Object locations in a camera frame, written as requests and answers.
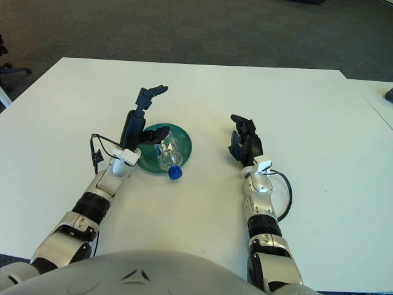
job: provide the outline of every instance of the teal plate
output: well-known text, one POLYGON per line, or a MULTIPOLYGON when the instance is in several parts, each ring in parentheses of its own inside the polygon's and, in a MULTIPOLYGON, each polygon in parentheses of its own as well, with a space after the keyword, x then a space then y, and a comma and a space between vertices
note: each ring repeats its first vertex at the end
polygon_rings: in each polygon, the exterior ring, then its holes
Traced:
MULTIPOLYGON (((173 137, 175 137, 179 143, 179 152, 183 156, 183 163, 181 166, 183 166, 190 158, 192 150, 191 138, 187 132, 185 132, 179 126, 168 123, 155 124, 153 126, 147 127, 145 130, 156 130, 157 128, 165 126, 169 127, 173 137)), ((143 170, 151 173, 167 173, 165 170, 162 170, 158 164, 158 159, 153 144, 141 144, 138 146, 138 148, 142 151, 142 156, 138 160, 138 165, 143 170)))

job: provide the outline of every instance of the black cable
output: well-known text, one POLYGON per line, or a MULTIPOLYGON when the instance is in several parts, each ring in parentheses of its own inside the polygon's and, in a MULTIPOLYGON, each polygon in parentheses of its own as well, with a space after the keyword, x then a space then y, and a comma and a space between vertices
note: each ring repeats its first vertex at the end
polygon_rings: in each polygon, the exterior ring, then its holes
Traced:
POLYGON ((95 256, 96 256, 96 252, 97 252, 97 246, 98 246, 98 238, 99 238, 99 231, 98 231, 98 233, 97 233, 97 242, 96 242, 96 248, 94 249, 94 254, 93 254, 93 257, 95 257, 95 256))
POLYGON ((292 206, 292 186, 290 186, 290 182, 289 182, 288 178, 285 176, 284 173, 278 172, 277 170, 273 170, 273 169, 270 169, 270 171, 272 171, 273 173, 267 173, 265 175, 278 174, 279 176, 281 176, 283 178, 283 180, 285 181, 285 183, 287 184, 287 187, 288 187, 289 201, 288 201, 287 208, 285 209, 283 214, 280 215, 279 218, 277 218, 278 221, 281 221, 281 220, 283 220, 285 218, 285 216, 288 215, 290 207, 292 206))
POLYGON ((118 157, 115 157, 115 156, 113 156, 113 155, 111 155, 110 153, 108 153, 108 151, 105 149, 104 144, 103 144, 103 142, 101 141, 101 139, 106 140, 106 141, 108 141, 108 142, 110 142, 110 143, 112 143, 112 144, 114 144, 114 145, 116 145, 116 146, 120 146, 120 144, 119 144, 119 143, 116 143, 116 142, 113 141, 113 140, 110 140, 109 138, 106 138, 106 137, 104 137, 104 136, 102 136, 102 135, 99 135, 99 134, 97 134, 97 133, 93 133, 93 134, 91 135, 91 137, 90 137, 91 160, 93 161, 94 172, 95 172, 96 175, 97 175, 97 173, 98 173, 98 162, 95 160, 96 152, 95 152, 95 149, 94 149, 93 138, 98 138, 98 141, 99 141, 99 143, 101 144, 101 147, 103 148, 104 152, 105 152, 109 157, 112 157, 112 158, 114 158, 114 159, 119 159, 119 158, 118 158, 118 157))
MULTIPOLYGON (((103 142, 101 141, 101 139, 106 140, 106 141, 108 141, 108 142, 110 142, 110 143, 112 143, 112 144, 114 144, 114 145, 116 145, 116 146, 120 146, 120 145, 119 145, 119 143, 116 143, 115 141, 110 140, 109 138, 106 138, 106 137, 101 136, 101 135, 99 135, 99 134, 94 133, 94 134, 91 135, 91 137, 90 137, 91 159, 92 159, 92 161, 93 161, 94 171, 95 171, 95 173, 96 173, 96 175, 97 175, 97 173, 98 173, 98 165, 97 165, 97 163, 96 163, 96 161, 95 161, 95 150, 94 150, 94 144, 93 144, 93 138, 96 138, 96 137, 98 138, 98 141, 99 141, 99 143, 101 144, 101 146, 102 146, 104 152, 105 152, 109 157, 112 157, 112 158, 115 158, 115 159, 119 159, 118 157, 115 157, 115 156, 113 156, 113 155, 110 155, 110 153, 108 153, 108 152, 106 151, 106 149, 105 149, 105 147, 104 147, 104 144, 103 144, 103 142)), ((98 231, 98 233, 97 233, 97 241, 96 241, 96 246, 95 246, 95 249, 94 249, 93 257, 95 257, 95 256, 96 256, 96 253, 97 253, 98 239, 99 239, 99 231, 98 231)))

